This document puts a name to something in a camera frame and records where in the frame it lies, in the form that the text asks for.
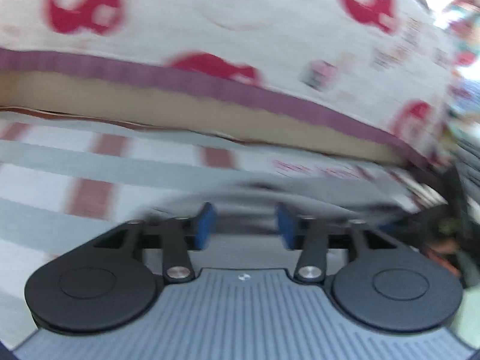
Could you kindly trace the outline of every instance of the white tiled floor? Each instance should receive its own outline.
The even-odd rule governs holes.
[[[236,150],[235,151],[237,169],[249,172],[272,173],[270,156],[257,152]]]
[[[202,166],[197,146],[154,139],[133,138],[125,156],[139,160]]]
[[[111,219],[125,222],[144,214],[148,208],[157,207],[186,192],[162,188],[139,187],[135,185],[118,185],[117,194],[112,207]]]
[[[27,279],[47,261],[47,254],[42,251],[0,239],[0,290],[24,299]]]
[[[0,168],[0,198],[62,212],[73,178],[9,163]]]
[[[11,121],[9,120],[0,120],[0,134],[5,131],[6,128],[11,126]]]
[[[480,205],[471,197],[469,197],[469,214],[475,222],[480,223]]]
[[[20,139],[30,145],[86,152],[92,149],[97,133],[50,126],[32,126]]]

